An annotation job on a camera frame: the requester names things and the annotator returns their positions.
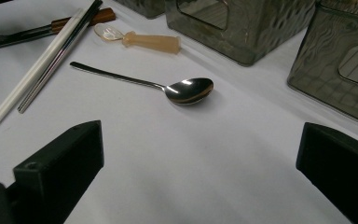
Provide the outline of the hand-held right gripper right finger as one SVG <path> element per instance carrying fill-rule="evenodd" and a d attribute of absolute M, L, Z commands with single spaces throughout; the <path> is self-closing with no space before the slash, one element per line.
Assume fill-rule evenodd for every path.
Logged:
<path fill-rule="evenodd" d="M 352 224 L 358 224 L 358 140 L 307 122 L 296 168 Z"/>

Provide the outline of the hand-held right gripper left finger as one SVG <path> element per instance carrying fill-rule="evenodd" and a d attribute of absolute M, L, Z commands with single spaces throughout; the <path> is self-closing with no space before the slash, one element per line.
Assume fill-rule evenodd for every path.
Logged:
<path fill-rule="evenodd" d="M 76 125 L 13 169 L 19 224 L 63 224 L 103 168 L 102 124 Z"/>

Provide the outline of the knife with wooden handle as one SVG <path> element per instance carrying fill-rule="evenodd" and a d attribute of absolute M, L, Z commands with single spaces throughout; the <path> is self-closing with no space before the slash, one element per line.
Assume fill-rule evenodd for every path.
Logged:
<path fill-rule="evenodd" d="M 50 35 L 56 35 L 69 21 L 69 18 L 55 20 L 51 24 L 17 32 L 11 35 L 0 35 L 0 48 L 33 41 Z"/>

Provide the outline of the metal spoon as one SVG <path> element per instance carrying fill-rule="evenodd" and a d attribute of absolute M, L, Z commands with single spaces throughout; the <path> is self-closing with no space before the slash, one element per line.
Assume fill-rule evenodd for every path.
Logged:
<path fill-rule="evenodd" d="M 102 77 L 109 77 L 163 91 L 167 99 L 175 105 L 193 105 L 206 98 L 213 90 L 213 82 L 206 77 L 185 79 L 171 85 L 162 85 L 151 81 L 107 72 L 83 63 L 70 62 L 70 65 L 75 69 Z"/>

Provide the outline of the small spoon with tan handle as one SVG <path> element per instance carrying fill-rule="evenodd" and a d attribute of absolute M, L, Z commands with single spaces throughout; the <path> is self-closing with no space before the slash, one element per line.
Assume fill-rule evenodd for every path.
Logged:
<path fill-rule="evenodd" d="M 96 24 L 94 33 L 104 41 L 120 41 L 125 47 L 137 46 L 172 54 L 177 54 L 181 49 L 179 36 L 138 35 L 133 31 L 122 34 L 115 27 L 105 23 Z"/>

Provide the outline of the translucent grey bin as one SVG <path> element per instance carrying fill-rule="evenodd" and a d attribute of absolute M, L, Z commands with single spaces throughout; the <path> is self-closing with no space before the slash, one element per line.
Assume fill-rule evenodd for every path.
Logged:
<path fill-rule="evenodd" d="M 114 0 L 147 19 L 154 19 L 165 12 L 165 0 Z"/>
<path fill-rule="evenodd" d="M 168 27 L 250 66 L 305 29 L 316 0 L 165 0 Z"/>
<path fill-rule="evenodd" d="M 358 0 L 318 0 L 288 85 L 358 119 Z"/>

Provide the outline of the fork with wooden handle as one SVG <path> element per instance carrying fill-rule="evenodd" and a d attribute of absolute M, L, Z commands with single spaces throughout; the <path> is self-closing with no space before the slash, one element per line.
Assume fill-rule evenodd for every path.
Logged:
<path fill-rule="evenodd" d="M 114 21 L 116 14 L 112 8 L 100 9 L 98 13 L 93 17 L 89 25 L 95 25 L 101 22 Z M 10 35 L 0 35 L 0 41 L 9 40 L 12 37 L 26 36 L 26 35 L 56 35 L 64 25 L 69 21 L 69 18 L 59 19 L 52 21 L 50 24 L 33 28 L 26 31 L 17 32 Z"/>

